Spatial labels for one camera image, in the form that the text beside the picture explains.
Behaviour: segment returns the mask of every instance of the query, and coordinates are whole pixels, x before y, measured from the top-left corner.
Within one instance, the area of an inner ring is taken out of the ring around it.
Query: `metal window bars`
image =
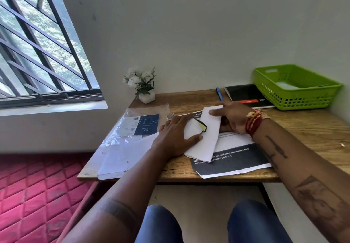
[[[36,3],[33,3],[31,0],[23,1],[59,26],[67,46],[36,26],[29,18],[26,18],[16,0],[5,1],[6,3],[0,0],[0,6],[15,17],[24,35],[0,18],[0,56],[5,59],[10,69],[25,88],[27,94],[21,94],[16,85],[11,81],[11,78],[9,78],[0,67],[0,83],[7,86],[12,91],[12,93],[8,93],[0,89],[0,108],[103,100],[101,90],[95,88],[96,86],[94,86],[94,88],[92,87],[53,0],[46,0],[53,16],[44,11],[44,0],[37,0]],[[59,48],[71,54],[77,68],[75,67],[76,69],[73,69],[67,62],[60,60],[43,48],[34,31],[41,33]],[[21,49],[15,45],[12,36],[16,36],[16,38],[29,44],[35,51],[39,61],[21,51]],[[59,64],[60,67],[64,67],[64,71],[72,73],[74,78],[83,80],[86,84],[85,87],[79,87],[61,76],[55,71],[50,61]],[[44,70],[50,77],[52,83],[38,76],[38,74],[33,71],[32,67],[29,66],[29,63]]]

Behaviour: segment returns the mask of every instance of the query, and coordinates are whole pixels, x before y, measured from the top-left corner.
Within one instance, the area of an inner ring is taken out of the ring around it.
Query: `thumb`
[[[202,139],[203,139],[203,135],[201,135],[201,134],[191,136],[190,138],[188,138],[186,140],[187,147],[191,148],[192,146],[194,146],[196,143],[198,143]]]
[[[223,107],[221,109],[211,109],[209,110],[209,114],[212,116],[226,116],[226,108]]]

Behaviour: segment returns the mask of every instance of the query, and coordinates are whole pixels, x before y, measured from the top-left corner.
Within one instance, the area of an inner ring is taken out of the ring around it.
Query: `blue jeans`
[[[292,243],[277,216],[261,202],[239,202],[227,223],[229,243]],[[175,217],[160,205],[148,206],[135,243],[183,243]]]

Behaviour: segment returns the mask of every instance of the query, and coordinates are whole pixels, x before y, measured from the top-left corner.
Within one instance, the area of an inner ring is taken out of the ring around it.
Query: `blue pen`
[[[222,95],[221,95],[221,93],[220,93],[220,89],[219,89],[218,87],[216,88],[216,92],[217,92],[218,95],[219,95],[220,101],[224,101],[224,99],[222,98]]]

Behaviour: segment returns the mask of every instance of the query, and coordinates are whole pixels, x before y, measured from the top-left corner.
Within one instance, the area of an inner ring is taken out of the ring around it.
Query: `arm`
[[[226,128],[245,133],[247,114],[241,103],[213,111],[226,116]],[[300,208],[330,242],[350,239],[350,175],[307,148],[273,120],[261,122],[253,135]]]
[[[91,208],[63,242],[134,242],[166,162],[203,138],[201,135],[183,138],[184,128],[192,117],[175,116],[167,121],[151,149]]]

